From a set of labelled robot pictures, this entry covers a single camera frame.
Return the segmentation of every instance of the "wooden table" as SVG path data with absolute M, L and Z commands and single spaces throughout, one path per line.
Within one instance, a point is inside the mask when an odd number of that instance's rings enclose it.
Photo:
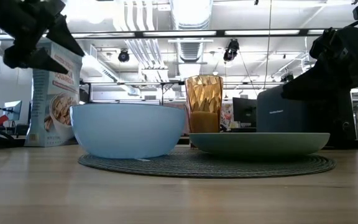
M 358 151 L 329 172 L 243 180 L 116 174 L 78 146 L 0 150 L 0 223 L 358 223 Z

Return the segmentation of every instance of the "glass cup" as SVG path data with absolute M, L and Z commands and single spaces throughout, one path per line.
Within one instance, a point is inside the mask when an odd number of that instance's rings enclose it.
M 190 133 L 218 133 L 221 122 L 223 79 L 198 75 L 186 80 Z

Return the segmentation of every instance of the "round placemat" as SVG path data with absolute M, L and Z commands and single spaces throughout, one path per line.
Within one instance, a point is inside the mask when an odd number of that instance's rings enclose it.
M 83 155 L 84 166 L 127 174 L 194 178 L 286 177 L 325 172 L 335 167 L 332 159 L 308 155 L 286 161 L 240 161 L 201 152 L 196 149 L 174 150 L 166 156 L 150 159 L 103 159 Z

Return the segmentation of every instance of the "security camera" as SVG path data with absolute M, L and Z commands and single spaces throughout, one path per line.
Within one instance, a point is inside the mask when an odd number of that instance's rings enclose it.
M 121 53 L 118 55 L 118 60 L 120 62 L 128 62 L 129 61 L 128 49 L 121 49 Z
M 223 55 L 223 60 L 225 62 L 231 62 L 237 56 L 237 51 L 240 50 L 240 45 L 237 39 L 231 39 L 226 51 Z

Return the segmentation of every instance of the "green plate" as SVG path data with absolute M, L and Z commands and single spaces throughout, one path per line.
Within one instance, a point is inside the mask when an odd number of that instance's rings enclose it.
M 329 133 L 202 133 L 190 134 L 201 151 L 223 156 L 301 156 L 322 149 Z

